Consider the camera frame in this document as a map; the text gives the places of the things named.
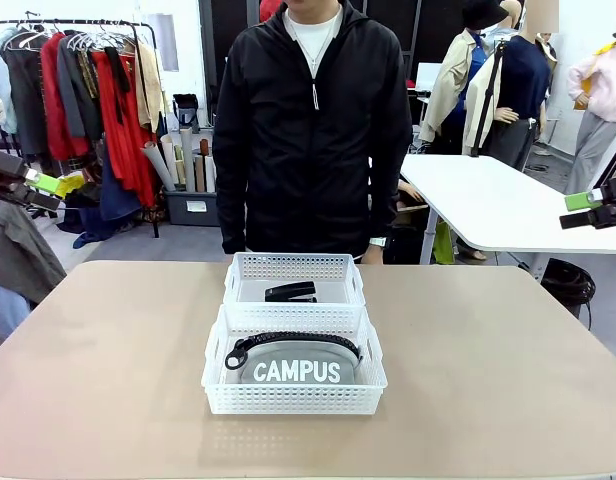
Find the person's right forearm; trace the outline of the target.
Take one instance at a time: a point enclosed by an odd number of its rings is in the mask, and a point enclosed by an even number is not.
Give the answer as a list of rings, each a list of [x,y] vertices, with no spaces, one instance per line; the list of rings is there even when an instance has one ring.
[[[214,154],[218,220],[222,248],[232,255],[246,249],[248,166],[242,158]]]

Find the white perforated plastic basket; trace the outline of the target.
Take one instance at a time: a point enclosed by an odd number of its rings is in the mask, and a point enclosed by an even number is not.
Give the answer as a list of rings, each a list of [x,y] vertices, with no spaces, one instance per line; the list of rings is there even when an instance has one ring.
[[[353,385],[242,384],[226,369],[234,343],[264,332],[333,334],[352,341],[363,359]],[[201,385],[215,414],[372,415],[387,386],[377,332],[363,306],[233,303],[220,307],[211,328]]]
[[[223,301],[260,303],[267,289],[308,281],[314,283],[319,303],[365,303],[361,274],[350,255],[255,252],[233,256]]]

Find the grey plastic storage bin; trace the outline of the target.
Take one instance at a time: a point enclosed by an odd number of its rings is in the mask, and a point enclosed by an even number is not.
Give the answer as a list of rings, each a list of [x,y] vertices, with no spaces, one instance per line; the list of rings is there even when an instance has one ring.
[[[166,191],[164,196],[171,224],[199,227],[219,226],[215,193]]]

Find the grey CAMPUS zipper pouch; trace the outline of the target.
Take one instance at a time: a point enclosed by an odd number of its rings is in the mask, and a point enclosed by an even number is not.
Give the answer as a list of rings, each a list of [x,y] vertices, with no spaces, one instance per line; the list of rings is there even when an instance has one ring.
[[[224,365],[242,384],[353,385],[362,359],[342,336],[276,331],[237,340]]]

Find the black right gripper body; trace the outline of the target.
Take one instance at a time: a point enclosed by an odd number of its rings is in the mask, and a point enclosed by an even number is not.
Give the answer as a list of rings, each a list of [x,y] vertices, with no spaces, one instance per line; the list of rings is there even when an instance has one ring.
[[[595,229],[606,229],[616,226],[616,177],[609,179],[599,188],[589,192],[589,200],[599,203],[591,210],[592,226]]]

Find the brown paper roll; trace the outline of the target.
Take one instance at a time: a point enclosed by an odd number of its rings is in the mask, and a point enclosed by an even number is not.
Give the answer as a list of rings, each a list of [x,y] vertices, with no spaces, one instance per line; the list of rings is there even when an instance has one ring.
[[[196,191],[203,193],[207,191],[206,184],[206,157],[209,154],[209,144],[206,138],[199,142],[199,150],[194,156]]]

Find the black bucket hat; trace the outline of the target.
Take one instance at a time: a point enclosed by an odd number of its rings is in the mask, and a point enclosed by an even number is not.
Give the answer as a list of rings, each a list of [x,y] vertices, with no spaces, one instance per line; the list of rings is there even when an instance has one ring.
[[[508,16],[498,0],[464,0],[462,21],[466,29],[478,31],[489,28]]]

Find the navy blue cloth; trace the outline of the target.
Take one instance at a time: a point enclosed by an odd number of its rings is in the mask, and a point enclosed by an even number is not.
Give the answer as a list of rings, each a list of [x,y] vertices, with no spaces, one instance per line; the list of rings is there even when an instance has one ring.
[[[102,143],[100,213],[104,221],[116,221],[135,214],[141,205],[136,193],[126,190],[112,169],[106,142]]]

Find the light blue hanging garment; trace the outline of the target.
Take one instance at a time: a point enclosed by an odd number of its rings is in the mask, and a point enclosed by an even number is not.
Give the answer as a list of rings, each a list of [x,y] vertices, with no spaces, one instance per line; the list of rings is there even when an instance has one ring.
[[[17,133],[17,119],[11,98],[11,82],[8,66],[2,57],[2,47],[17,33],[15,27],[8,27],[0,33],[0,99],[4,107],[4,120],[0,123],[2,130],[8,134]]]

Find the person in black jacket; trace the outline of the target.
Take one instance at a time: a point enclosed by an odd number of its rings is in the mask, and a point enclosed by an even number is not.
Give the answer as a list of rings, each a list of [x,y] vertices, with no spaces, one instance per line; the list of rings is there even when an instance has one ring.
[[[235,39],[213,158],[248,166],[242,252],[361,261],[372,159],[405,158],[411,141],[400,42],[350,0],[283,0]]]

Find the grey hanging jacket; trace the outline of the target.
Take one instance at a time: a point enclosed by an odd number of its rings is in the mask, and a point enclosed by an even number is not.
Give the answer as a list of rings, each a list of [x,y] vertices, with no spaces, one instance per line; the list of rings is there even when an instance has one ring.
[[[57,75],[67,127],[73,138],[98,141],[103,133],[98,104],[91,97],[77,60],[77,53],[68,47],[75,31],[59,41]]]

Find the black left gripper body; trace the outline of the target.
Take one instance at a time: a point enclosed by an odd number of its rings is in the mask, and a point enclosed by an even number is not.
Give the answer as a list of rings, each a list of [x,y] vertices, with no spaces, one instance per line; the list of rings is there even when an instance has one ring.
[[[0,200],[27,200],[30,193],[25,184],[28,170],[24,160],[0,151]]]

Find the mannequin in navy sweater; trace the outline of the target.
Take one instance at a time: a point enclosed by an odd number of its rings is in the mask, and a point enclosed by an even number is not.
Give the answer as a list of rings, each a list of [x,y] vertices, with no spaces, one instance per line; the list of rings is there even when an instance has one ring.
[[[536,39],[559,31],[559,1],[525,0],[523,27],[503,51],[500,94],[484,152],[518,171],[546,124],[552,70]]]

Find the dark grey hanging coat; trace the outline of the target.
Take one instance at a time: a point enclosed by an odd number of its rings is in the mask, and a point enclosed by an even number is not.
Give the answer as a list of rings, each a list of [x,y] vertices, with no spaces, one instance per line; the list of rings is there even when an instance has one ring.
[[[9,72],[16,136],[25,155],[49,152],[40,57],[44,43],[37,38],[31,50],[4,48],[1,52]]]

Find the black hanging scarf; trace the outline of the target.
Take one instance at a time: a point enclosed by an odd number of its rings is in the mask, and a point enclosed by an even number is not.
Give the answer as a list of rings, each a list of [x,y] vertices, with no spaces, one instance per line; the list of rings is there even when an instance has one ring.
[[[113,90],[115,91],[115,113],[117,122],[123,124],[123,111],[122,111],[122,93],[128,93],[130,91],[130,83],[127,78],[127,74],[123,67],[118,50],[114,47],[105,47],[104,53],[108,59],[109,66],[112,72],[113,78]]]

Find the beige hanging garment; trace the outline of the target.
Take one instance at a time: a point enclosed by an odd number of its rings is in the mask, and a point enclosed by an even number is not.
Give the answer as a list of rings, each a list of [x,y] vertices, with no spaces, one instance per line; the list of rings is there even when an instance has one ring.
[[[135,49],[135,85],[139,124],[156,133],[164,114],[159,64],[155,51],[139,42]]]

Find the mannequin in beige trench coat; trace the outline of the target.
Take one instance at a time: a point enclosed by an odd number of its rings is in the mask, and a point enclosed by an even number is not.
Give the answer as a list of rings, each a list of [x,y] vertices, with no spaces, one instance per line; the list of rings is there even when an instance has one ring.
[[[465,27],[451,42],[435,80],[419,139],[430,153],[469,153],[465,144],[466,93],[488,58],[481,29]]]

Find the mannequin in pink hoodie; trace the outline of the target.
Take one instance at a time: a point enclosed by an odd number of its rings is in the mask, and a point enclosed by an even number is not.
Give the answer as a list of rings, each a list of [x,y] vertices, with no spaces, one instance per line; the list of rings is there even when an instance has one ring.
[[[583,112],[564,190],[570,195],[586,190],[616,137],[616,32],[612,43],[570,68],[567,86],[574,108]]]

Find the red hanging jacket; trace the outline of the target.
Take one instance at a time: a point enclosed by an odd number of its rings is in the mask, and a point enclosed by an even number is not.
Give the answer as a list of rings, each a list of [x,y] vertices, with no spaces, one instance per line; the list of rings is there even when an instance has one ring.
[[[89,150],[85,139],[70,135],[59,90],[57,55],[59,41],[64,37],[63,33],[55,33],[44,43],[40,53],[47,143],[52,157],[58,161],[81,157]]]

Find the blue jeans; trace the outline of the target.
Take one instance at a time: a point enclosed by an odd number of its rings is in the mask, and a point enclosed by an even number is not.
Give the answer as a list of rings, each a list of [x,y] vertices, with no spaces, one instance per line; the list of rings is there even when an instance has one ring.
[[[30,313],[30,305],[23,296],[0,286],[0,340],[7,339]]]

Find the slanted grey paper roll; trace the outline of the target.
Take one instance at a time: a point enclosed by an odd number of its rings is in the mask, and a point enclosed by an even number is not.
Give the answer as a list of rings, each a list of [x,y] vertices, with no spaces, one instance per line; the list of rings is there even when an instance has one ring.
[[[153,168],[155,169],[157,175],[166,191],[175,191],[175,184],[172,182],[169,171],[167,169],[165,160],[155,142],[146,142],[144,147],[142,148],[142,152],[149,159]]]

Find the black stapler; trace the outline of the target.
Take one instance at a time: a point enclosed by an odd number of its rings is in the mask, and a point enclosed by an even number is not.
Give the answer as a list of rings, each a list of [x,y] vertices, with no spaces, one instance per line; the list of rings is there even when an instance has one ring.
[[[265,302],[273,303],[316,303],[316,286],[313,281],[288,283],[265,290]]]

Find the grey draped jacket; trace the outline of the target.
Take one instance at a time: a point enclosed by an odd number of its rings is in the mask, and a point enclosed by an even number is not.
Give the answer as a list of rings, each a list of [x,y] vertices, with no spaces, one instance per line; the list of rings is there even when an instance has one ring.
[[[65,277],[26,210],[0,200],[0,286],[39,304]]]

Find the green shopping bag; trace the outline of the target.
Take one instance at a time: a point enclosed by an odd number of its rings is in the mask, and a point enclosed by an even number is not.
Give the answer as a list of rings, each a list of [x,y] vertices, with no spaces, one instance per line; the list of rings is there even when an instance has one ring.
[[[443,220],[438,220],[433,242],[433,256],[439,265],[453,265],[455,263],[455,249],[452,230]]]

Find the tall grey paper roll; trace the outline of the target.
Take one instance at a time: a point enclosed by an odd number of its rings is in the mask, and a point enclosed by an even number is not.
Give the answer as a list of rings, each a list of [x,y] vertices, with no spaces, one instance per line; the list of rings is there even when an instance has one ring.
[[[192,147],[192,129],[182,128],[180,130],[181,147],[184,160],[185,186],[187,192],[196,191],[195,165]]]

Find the person's left forearm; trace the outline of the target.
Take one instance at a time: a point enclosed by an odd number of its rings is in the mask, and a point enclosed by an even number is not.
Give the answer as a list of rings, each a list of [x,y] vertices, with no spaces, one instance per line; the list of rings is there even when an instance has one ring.
[[[387,237],[397,215],[404,157],[374,157],[370,170],[370,237]]]

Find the white background table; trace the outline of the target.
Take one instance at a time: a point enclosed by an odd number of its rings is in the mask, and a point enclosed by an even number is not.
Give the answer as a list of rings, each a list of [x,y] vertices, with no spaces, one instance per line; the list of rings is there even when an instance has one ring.
[[[562,229],[565,196],[491,157],[409,154],[401,174],[429,205],[422,265],[439,219],[473,248],[526,264],[537,281],[558,254],[616,255],[616,227]]]

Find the black office chair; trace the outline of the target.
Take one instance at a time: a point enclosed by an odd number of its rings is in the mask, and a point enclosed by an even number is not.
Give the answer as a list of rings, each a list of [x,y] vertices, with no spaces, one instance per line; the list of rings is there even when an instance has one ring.
[[[198,99],[195,94],[174,94],[174,114],[177,118],[179,129],[191,129],[193,134],[199,132]]]

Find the long red dress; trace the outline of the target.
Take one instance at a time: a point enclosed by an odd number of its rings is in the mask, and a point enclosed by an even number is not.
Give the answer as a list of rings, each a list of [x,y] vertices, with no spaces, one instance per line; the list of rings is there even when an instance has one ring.
[[[156,173],[149,159],[142,152],[146,142],[155,135],[143,128],[138,121],[134,58],[120,55],[130,83],[130,91],[122,93],[123,124],[117,122],[115,91],[108,59],[104,50],[94,52],[92,59],[97,72],[99,102],[108,152],[114,174],[126,190],[136,193],[144,207],[156,204]]]

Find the yellow cloth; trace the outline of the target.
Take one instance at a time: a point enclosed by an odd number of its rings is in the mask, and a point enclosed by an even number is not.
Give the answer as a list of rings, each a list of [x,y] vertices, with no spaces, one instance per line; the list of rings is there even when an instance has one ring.
[[[62,176],[58,181],[59,184],[55,190],[55,195],[60,198],[65,198],[68,193],[80,189],[86,183],[81,172],[73,172],[70,175]]]

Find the beige paper roll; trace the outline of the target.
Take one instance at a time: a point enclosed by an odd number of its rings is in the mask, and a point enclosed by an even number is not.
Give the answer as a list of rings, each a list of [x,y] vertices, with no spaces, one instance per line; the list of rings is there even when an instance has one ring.
[[[179,184],[179,175],[176,165],[176,155],[174,149],[174,143],[172,137],[169,134],[165,134],[161,137],[161,144],[164,152],[164,158],[167,169],[169,171],[172,182],[175,185]]]

